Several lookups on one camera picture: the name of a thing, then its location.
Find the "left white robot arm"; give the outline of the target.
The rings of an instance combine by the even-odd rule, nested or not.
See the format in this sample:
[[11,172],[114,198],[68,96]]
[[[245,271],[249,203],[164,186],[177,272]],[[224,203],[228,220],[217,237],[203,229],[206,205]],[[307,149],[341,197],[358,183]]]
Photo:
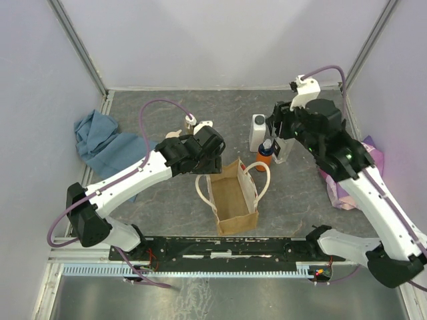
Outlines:
[[145,189],[181,174],[209,175],[222,171],[223,137],[209,125],[193,135],[170,137],[141,161],[109,179],[67,190],[67,217],[83,247],[104,243],[118,247],[133,260],[147,253],[145,237],[136,225],[110,217],[112,211]]

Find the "beige pump lotion bottle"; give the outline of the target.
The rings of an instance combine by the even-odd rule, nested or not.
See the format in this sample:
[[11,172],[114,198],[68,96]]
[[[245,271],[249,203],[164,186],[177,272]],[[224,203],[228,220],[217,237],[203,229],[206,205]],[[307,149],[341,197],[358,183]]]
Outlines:
[[182,130],[179,129],[177,131],[171,131],[169,133],[166,134],[165,138],[169,139],[169,138],[174,138],[174,137],[180,137]]

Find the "clear square bottle black cap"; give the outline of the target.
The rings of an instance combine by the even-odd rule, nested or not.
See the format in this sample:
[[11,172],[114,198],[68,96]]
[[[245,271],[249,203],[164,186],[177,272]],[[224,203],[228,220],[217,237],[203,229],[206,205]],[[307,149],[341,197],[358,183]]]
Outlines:
[[277,164],[285,162],[296,142],[295,139],[282,139],[275,137],[273,140],[273,159]]

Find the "amber liquid bottle white cap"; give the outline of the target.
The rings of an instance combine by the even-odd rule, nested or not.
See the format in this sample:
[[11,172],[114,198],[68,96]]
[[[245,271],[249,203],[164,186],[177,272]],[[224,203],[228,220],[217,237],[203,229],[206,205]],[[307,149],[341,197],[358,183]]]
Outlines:
[[194,128],[194,126],[191,123],[188,123],[186,121],[184,122],[184,130],[183,130],[183,132],[186,135],[193,135],[193,128]]

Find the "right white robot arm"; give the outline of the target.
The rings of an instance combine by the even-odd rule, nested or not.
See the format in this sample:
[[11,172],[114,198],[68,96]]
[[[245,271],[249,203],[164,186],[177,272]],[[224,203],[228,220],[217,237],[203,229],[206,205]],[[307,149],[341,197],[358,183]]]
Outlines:
[[327,255],[351,260],[389,288],[413,283],[426,267],[426,234],[395,200],[363,144],[346,131],[342,112],[333,101],[318,97],[318,82],[299,75],[290,86],[296,96],[275,104],[266,120],[270,134],[304,146],[357,203],[377,234],[361,238],[321,225],[307,235],[306,255],[315,261]]

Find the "white bottle grey cap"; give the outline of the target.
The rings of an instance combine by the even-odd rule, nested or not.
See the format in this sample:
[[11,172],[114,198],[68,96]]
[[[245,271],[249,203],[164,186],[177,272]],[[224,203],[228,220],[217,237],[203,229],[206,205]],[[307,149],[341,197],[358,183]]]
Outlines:
[[256,153],[258,147],[264,141],[266,134],[266,117],[262,114],[253,114],[249,135],[250,152]]

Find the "blue cloth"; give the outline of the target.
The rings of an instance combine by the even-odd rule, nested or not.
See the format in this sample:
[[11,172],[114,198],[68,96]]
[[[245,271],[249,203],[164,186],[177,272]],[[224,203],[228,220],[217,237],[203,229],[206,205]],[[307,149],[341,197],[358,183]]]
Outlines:
[[146,148],[143,137],[120,132],[113,117],[97,110],[75,122],[74,133],[79,156],[102,179],[141,161],[156,146],[156,142],[150,141]]

